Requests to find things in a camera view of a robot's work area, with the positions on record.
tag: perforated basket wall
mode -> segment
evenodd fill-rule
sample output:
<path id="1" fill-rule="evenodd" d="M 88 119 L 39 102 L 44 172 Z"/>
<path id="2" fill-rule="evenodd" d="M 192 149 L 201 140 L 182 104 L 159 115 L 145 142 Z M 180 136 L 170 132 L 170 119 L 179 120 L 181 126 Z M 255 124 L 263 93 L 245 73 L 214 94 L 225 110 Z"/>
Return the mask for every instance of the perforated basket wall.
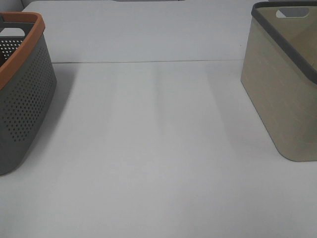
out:
<path id="1" fill-rule="evenodd" d="M 0 37 L 5 62 L 24 39 Z M 21 67 L 0 90 L 0 175 L 15 169 L 34 140 L 56 87 L 50 55 L 41 35 Z"/>

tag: white surface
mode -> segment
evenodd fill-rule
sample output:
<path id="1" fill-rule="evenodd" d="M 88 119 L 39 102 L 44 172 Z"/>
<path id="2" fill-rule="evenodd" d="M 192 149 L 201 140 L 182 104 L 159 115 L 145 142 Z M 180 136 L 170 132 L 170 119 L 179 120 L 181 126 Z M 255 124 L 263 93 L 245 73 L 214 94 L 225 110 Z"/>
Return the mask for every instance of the white surface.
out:
<path id="1" fill-rule="evenodd" d="M 54 68 L 1 238 L 316 238 L 317 163 L 278 154 L 242 61 Z"/>
<path id="2" fill-rule="evenodd" d="M 54 62 L 243 59 L 258 0 L 35 1 Z"/>
<path id="3" fill-rule="evenodd" d="M 23 0 L 23 3 L 27 6 L 28 4 L 30 4 L 33 1 L 38 1 L 38 0 Z M 118 1 L 153 1 L 153 0 L 118 0 Z"/>

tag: white wall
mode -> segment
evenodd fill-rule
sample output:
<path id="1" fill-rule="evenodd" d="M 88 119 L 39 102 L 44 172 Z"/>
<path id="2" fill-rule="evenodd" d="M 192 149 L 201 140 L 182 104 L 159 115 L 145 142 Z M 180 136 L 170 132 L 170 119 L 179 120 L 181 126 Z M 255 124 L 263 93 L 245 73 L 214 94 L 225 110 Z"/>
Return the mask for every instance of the white wall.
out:
<path id="1" fill-rule="evenodd" d="M 21 0 L 0 0 L 0 11 L 21 11 Z"/>
<path id="2" fill-rule="evenodd" d="M 33 1 L 43 1 L 43 0 L 23 0 L 23 3 L 25 6 L 27 6 Z M 116 0 L 116 1 L 167 1 L 167 0 Z"/>

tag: white table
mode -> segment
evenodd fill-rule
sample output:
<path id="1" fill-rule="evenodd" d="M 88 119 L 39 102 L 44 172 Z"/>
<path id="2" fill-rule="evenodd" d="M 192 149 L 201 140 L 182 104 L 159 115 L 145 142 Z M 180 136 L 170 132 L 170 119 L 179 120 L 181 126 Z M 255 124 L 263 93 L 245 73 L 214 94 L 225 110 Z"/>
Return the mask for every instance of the white table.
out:
<path id="1" fill-rule="evenodd" d="M 54 69 L 28 159 L 0 178 L 1 238 L 316 237 L 317 163 L 278 154 L 241 60 Z"/>
<path id="2" fill-rule="evenodd" d="M 258 0 L 36 1 L 54 62 L 243 59 Z"/>

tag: storage bin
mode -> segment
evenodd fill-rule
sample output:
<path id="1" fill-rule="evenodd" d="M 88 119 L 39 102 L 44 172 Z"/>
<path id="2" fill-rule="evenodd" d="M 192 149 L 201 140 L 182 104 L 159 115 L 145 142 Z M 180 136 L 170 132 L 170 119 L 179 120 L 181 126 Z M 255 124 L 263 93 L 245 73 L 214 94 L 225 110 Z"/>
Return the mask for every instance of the storage bin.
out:
<path id="1" fill-rule="evenodd" d="M 0 12 L 1 28 L 24 36 L 0 36 L 0 175 L 23 160 L 51 103 L 56 86 L 42 17 Z"/>
<path id="2" fill-rule="evenodd" d="M 276 16 L 289 7 L 305 7 L 308 14 Z M 252 16 L 241 81 L 279 153 L 315 161 L 317 2 L 260 2 Z"/>

